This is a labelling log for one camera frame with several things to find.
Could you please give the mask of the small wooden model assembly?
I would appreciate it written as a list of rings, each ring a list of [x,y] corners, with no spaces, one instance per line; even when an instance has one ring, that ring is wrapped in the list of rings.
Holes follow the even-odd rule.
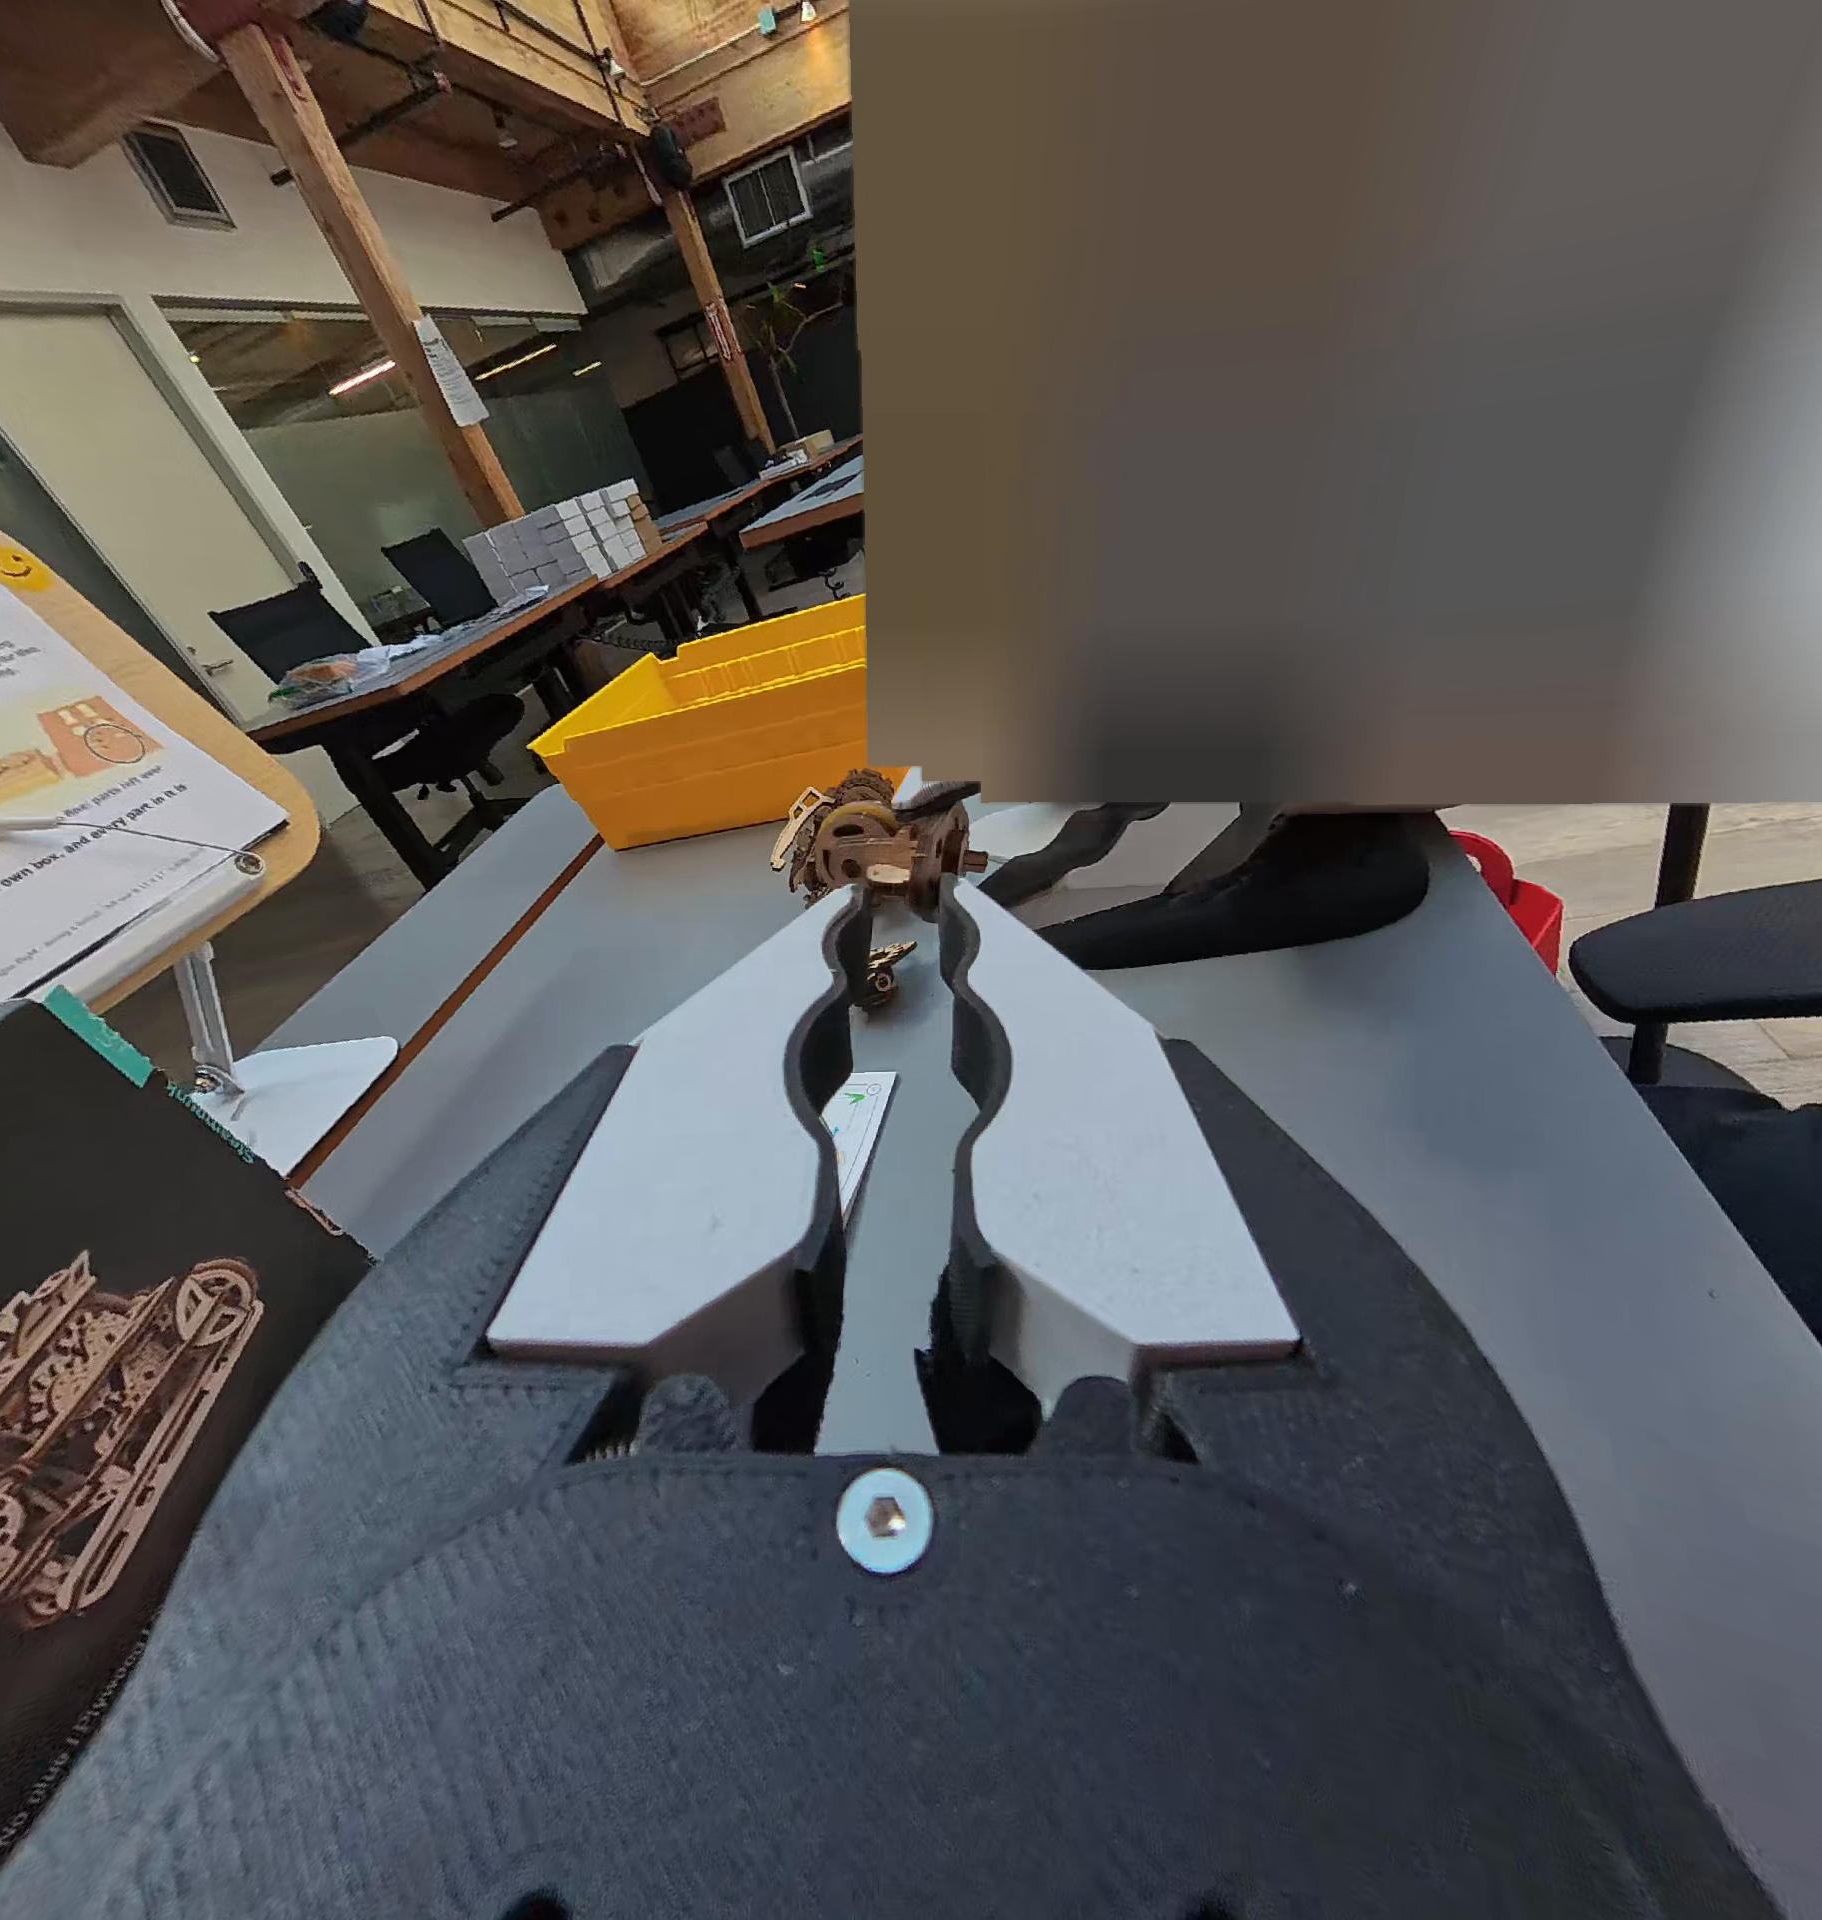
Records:
[[[992,865],[966,838],[975,779],[923,779],[906,801],[895,792],[886,772],[851,772],[832,792],[790,875],[810,905],[866,883],[877,899],[903,899],[919,920],[939,920],[940,878]]]

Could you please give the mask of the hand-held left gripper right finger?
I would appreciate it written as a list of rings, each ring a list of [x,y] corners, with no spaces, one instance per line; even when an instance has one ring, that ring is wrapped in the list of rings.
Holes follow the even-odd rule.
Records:
[[[1078,1375],[1300,1347],[1257,1233],[1151,1020],[1078,971],[987,887],[949,878],[939,966],[954,1081],[949,1339],[1032,1399]]]

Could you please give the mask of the black model kit box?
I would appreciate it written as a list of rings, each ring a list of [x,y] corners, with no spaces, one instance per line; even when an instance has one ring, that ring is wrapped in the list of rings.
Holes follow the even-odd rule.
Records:
[[[367,1268],[108,1024],[0,1008],[0,1863]]]

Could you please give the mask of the large wooden model frame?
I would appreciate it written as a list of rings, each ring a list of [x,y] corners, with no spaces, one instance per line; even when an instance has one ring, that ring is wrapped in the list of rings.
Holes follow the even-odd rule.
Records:
[[[866,883],[906,899],[906,826],[900,826],[900,774],[859,768],[832,792],[807,788],[773,844],[773,875],[807,905]]]

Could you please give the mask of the open instruction booklet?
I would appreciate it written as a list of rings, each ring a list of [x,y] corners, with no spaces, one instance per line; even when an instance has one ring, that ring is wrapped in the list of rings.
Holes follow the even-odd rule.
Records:
[[[866,1193],[866,1174],[875,1141],[886,1131],[900,1075],[895,1070],[856,1070],[818,1110],[832,1149],[833,1149],[833,1182],[838,1182],[838,1214],[856,1214]]]

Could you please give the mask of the wooden pillar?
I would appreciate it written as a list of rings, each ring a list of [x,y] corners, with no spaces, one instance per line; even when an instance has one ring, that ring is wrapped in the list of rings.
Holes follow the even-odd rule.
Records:
[[[412,380],[419,417],[442,451],[442,462],[470,500],[485,527],[520,513],[508,469],[492,454],[485,424],[461,424],[437,374],[424,354],[419,303],[324,115],[324,102],[299,64],[299,48],[281,29],[268,29],[259,14],[246,14],[229,34],[214,40],[229,77],[268,131],[279,161],[291,169],[291,186],[324,229],[330,258],[343,262],[359,314],[371,316],[384,354]]]

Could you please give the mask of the dark background desk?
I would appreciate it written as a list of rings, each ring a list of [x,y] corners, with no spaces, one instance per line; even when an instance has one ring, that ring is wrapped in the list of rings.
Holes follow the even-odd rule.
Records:
[[[432,887],[473,836],[489,836],[513,805],[492,801],[478,826],[429,838],[419,820],[384,788],[371,748],[389,716],[451,709],[451,699],[489,694],[492,684],[544,684],[550,716],[585,704],[592,684],[577,665],[585,627],[632,602],[663,602],[683,577],[728,561],[728,540],[707,523],[683,527],[654,555],[618,566],[607,583],[558,588],[544,602],[489,618],[473,635],[432,635],[424,649],[389,660],[371,684],[335,687],[312,704],[268,704],[246,724],[246,739],[271,756],[327,753],[352,801],[371,814],[393,860],[419,887]]]

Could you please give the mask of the stack of white boxes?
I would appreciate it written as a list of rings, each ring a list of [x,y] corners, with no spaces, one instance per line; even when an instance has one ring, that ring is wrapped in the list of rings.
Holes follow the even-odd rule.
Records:
[[[505,612],[581,583],[611,583],[613,571],[649,561],[658,545],[658,523],[649,519],[635,480],[569,494],[463,538],[470,566]]]

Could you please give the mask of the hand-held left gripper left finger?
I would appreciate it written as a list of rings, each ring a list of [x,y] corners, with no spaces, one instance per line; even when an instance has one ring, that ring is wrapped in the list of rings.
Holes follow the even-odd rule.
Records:
[[[492,1360],[712,1375],[733,1407],[845,1319],[845,1200],[827,1103],[845,1090],[871,899],[833,887],[658,1018],[564,1174],[500,1312]]]

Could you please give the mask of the instruction sign stand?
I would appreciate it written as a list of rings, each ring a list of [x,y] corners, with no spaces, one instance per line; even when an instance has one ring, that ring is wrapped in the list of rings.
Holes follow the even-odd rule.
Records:
[[[185,1097],[288,1187],[393,1065],[393,1040],[229,1044],[214,934],[319,848],[307,788],[0,533],[0,1008],[100,1040],[100,1010],[172,976]]]

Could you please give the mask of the yellow plastic bin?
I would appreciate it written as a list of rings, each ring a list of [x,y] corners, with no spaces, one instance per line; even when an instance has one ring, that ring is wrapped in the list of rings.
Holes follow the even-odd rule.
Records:
[[[785,820],[871,768],[866,595],[641,654],[531,753],[611,848]]]

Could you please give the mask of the grey desk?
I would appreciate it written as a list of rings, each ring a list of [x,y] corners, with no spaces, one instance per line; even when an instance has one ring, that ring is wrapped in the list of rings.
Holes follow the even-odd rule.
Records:
[[[595,848],[324,1160],[324,1211],[380,1256],[601,1044],[765,943],[801,908],[773,836]],[[268,1044],[417,1040],[585,838],[564,795],[528,801]],[[1405,925],[1100,980],[1209,1057],[1459,1312],[1693,1782],[1778,1912],[1822,1915],[1822,1347],[1452,836],[1420,844]],[[856,1214],[833,1452],[927,1452],[906,1347],[970,1116],[939,996],[903,976],[856,1040],[900,1094]]]

